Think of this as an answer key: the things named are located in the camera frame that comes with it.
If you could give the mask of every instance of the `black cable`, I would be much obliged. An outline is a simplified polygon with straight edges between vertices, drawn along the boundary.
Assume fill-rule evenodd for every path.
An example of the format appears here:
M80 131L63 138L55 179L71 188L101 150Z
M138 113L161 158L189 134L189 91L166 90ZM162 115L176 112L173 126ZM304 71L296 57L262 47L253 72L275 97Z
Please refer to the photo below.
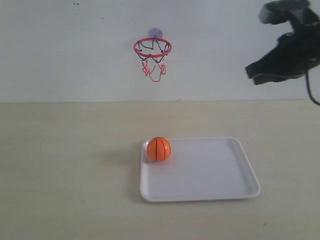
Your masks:
M309 80L309 71L308 69L306 69L305 71L305 83L306 83L306 90L307 90L307 93L309 95L309 98L310 100L315 104L315 105L318 105L320 107L320 102L318 102L314 96L312 95L312 92L311 92L311 87L310 87L310 80Z

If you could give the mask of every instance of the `mini basketball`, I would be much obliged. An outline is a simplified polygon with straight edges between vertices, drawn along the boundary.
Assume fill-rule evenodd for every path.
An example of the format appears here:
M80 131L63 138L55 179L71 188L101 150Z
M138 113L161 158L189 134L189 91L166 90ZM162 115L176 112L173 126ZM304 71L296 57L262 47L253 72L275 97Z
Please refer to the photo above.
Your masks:
M146 151L152 160L163 162L171 154L171 144L164 137L158 136L149 141Z

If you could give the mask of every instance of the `plastic tray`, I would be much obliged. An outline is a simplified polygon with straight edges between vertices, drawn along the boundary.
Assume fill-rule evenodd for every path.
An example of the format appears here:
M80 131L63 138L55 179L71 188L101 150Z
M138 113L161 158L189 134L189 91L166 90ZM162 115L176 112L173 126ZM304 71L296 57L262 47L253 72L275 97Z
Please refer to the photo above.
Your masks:
M254 198L261 187L241 143L232 137L169 138L171 155L154 162L141 151L140 193L149 202Z

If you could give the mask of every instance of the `beige table surface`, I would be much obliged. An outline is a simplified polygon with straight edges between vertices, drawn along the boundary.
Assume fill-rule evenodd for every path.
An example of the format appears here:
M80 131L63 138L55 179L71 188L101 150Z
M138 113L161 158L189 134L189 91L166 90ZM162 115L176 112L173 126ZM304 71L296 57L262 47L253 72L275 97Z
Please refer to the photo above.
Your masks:
M145 202L142 142L241 141L250 200ZM319 240L320 108L309 101L0 104L1 240Z

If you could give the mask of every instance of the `white wall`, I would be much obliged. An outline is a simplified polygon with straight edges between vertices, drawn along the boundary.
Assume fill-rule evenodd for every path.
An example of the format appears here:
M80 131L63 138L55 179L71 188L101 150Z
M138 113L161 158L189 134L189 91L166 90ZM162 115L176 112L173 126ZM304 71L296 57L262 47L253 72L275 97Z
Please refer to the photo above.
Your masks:
M264 0L1 0L0 102L307 98L304 80L254 86L245 67L291 30L263 25ZM320 1L312 1L320 14ZM172 42L153 83L133 44L161 28ZM320 97L320 67L311 72Z

